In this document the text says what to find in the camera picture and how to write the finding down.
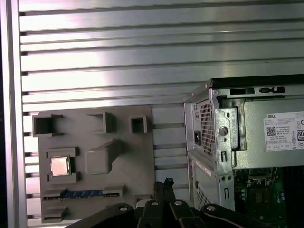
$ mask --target aluminum slatted wall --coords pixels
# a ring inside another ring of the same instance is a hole
[[[301,1],[19,0],[19,11],[29,226],[41,226],[31,115],[153,105],[156,177],[176,175],[184,197],[182,98],[211,77],[303,73]]]

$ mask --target horizontal metal slat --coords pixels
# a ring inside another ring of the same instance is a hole
[[[246,2],[250,0],[229,0],[229,2]],[[137,7],[137,6],[166,6],[166,5],[185,5],[198,3],[227,2],[226,0],[19,0],[19,10],[27,11],[46,11],[46,10],[70,10],[70,9],[96,9],[111,7]]]
[[[165,28],[137,28],[137,29],[115,29],[104,31],[73,31],[60,32],[51,34],[27,34],[20,37],[20,42],[23,45],[34,44],[52,44],[53,42],[67,43],[67,41],[77,41],[82,44],[82,41],[111,41],[117,40],[126,42],[131,40],[148,39],[157,42],[159,38],[179,38],[187,35],[188,41],[192,41],[192,36],[204,36],[206,41],[221,41],[229,39],[253,39],[255,36],[266,36],[268,38],[276,36],[288,36],[288,33],[299,36],[304,28],[302,21],[270,21],[267,23],[238,23],[238,24],[215,24],[204,26],[178,26]]]
[[[39,194],[40,193],[40,179],[39,177],[28,177],[25,179],[26,193]]]
[[[32,136],[24,137],[24,152],[38,152],[38,138]]]
[[[39,165],[26,165],[25,173],[26,174],[39,173]]]
[[[268,76],[303,73],[302,59],[257,60],[200,66],[35,73],[22,77],[23,91],[202,82],[215,77]]]
[[[65,91],[64,93],[38,93],[23,96],[24,104],[40,102],[56,102],[70,100],[93,100],[107,98],[124,97],[147,97],[147,96],[168,96],[168,95],[187,95],[198,87],[198,84],[167,85],[167,86],[138,86],[111,89],[90,89],[83,91]]]
[[[186,165],[187,156],[161,157],[154,159],[155,166]]]
[[[41,200],[40,198],[27,199],[27,214],[28,215],[41,215]]]
[[[20,31],[299,19],[303,10],[298,3],[34,15],[20,17]]]
[[[304,38],[303,31],[279,31],[279,32],[255,32],[246,34],[211,34],[211,35],[185,35],[158,38],[130,38],[111,39],[98,41],[75,41],[62,43],[41,43],[21,45],[21,51],[46,51],[46,50],[68,50],[80,48],[105,48],[139,45],[164,45],[164,44],[188,44],[188,43],[209,43],[228,41],[254,41],[267,39],[295,39]]]
[[[23,117],[23,132],[33,131],[33,117],[30,115]]]
[[[39,164],[38,156],[25,157],[24,160],[26,165]]]
[[[184,108],[154,108],[152,109],[153,124],[184,123]]]
[[[182,144],[186,142],[185,128],[153,129],[154,145]]]
[[[186,148],[172,148],[172,149],[158,149],[154,150],[154,157],[174,157],[174,156],[186,156]]]
[[[132,65],[294,58],[304,56],[303,40],[220,43],[127,50],[35,54],[21,57],[22,71]]]
[[[25,104],[24,112],[62,110],[62,109],[78,109],[78,108],[100,108],[112,106],[128,106],[128,105],[157,105],[157,104],[176,104],[183,102],[184,95],[162,96],[162,97],[142,97],[142,98],[125,98],[112,100],[96,100],[96,101],[69,101],[56,103],[41,104]]]

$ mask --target blue ram slot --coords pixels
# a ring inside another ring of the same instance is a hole
[[[65,199],[81,199],[94,197],[117,197],[119,193],[103,194],[102,190],[86,190],[86,191],[67,191],[59,197],[44,197],[44,200],[65,200]]]

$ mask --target metal frame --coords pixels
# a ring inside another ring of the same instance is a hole
[[[8,227],[26,227],[18,0],[2,0],[0,8]]]

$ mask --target ventilation grille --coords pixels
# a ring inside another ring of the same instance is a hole
[[[200,209],[206,204],[210,204],[210,201],[203,193],[201,187],[199,187],[197,189],[197,210],[200,211]]]
[[[214,126],[212,121],[211,105],[208,103],[201,106],[201,134],[203,152],[212,157],[212,145],[215,142]]]

